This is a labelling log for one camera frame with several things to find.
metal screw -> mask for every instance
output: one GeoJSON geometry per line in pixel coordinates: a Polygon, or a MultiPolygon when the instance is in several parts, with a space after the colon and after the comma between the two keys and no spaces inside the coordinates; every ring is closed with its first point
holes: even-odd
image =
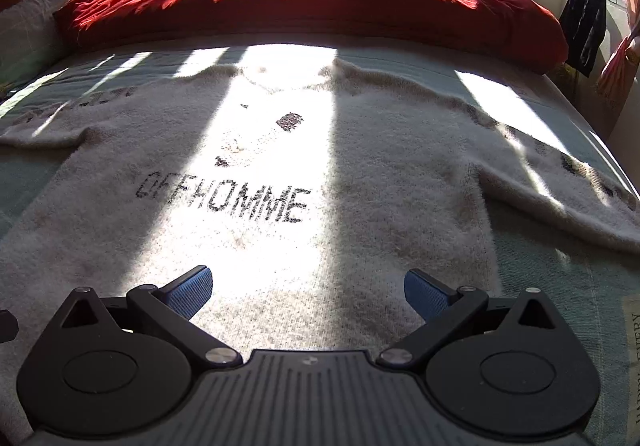
{"type": "Polygon", "coordinates": [[[227,365],[233,363],[238,357],[238,353],[235,350],[227,349],[226,347],[218,347],[211,349],[204,355],[208,362],[216,363],[217,365],[227,365]]]}
{"type": "Polygon", "coordinates": [[[386,349],[380,358],[389,365],[406,365],[414,358],[409,350],[404,349],[386,349]]]}

gray pillow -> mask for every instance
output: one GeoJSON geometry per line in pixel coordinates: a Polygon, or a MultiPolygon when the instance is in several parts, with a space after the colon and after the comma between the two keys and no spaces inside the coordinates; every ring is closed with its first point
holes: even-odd
{"type": "Polygon", "coordinates": [[[0,96],[67,56],[53,13],[68,0],[22,0],[0,12],[0,96]]]}

curtain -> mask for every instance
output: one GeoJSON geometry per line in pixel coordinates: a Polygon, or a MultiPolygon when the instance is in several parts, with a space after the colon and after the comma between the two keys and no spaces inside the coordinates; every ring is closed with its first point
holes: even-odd
{"type": "Polygon", "coordinates": [[[598,79],[597,90],[610,106],[620,114],[629,95],[640,63],[640,44],[634,41],[640,36],[640,0],[626,0],[629,34],[610,58],[598,79]]]}

red blanket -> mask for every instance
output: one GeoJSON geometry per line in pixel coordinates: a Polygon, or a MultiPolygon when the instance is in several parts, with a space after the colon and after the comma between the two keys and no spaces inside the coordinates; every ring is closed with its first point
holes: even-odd
{"type": "Polygon", "coordinates": [[[532,0],[71,0],[56,21],[83,50],[199,33],[309,32],[412,40],[539,73],[568,55],[558,21],[532,0]]]}

bed sheet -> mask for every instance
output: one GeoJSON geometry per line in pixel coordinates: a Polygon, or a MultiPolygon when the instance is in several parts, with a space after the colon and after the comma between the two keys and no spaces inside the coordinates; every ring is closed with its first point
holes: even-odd
{"type": "MultiPolygon", "coordinates": [[[[212,64],[260,66],[273,58],[287,61],[291,72],[311,58],[327,64],[340,58],[409,77],[437,92],[461,97],[633,190],[605,145],[546,77],[493,58],[392,40],[194,38],[75,56],[0,105],[0,129],[30,109],[95,91],[195,74],[212,64]]],[[[0,149],[0,238],[71,151],[0,149]]],[[[634,311],[640,313],[640,259],[584,244],[500,202],[488,199],[487,205],[505,294],[516,295],[532,285],[547,291],[600,372],[603,393],[588,435],[596,444],[608,445],[622,445],[640,435],[634,404],[638,397],[634,376],[640,370],[630,363],[636,344],[634,333],[628,334],[634,311]]]]}

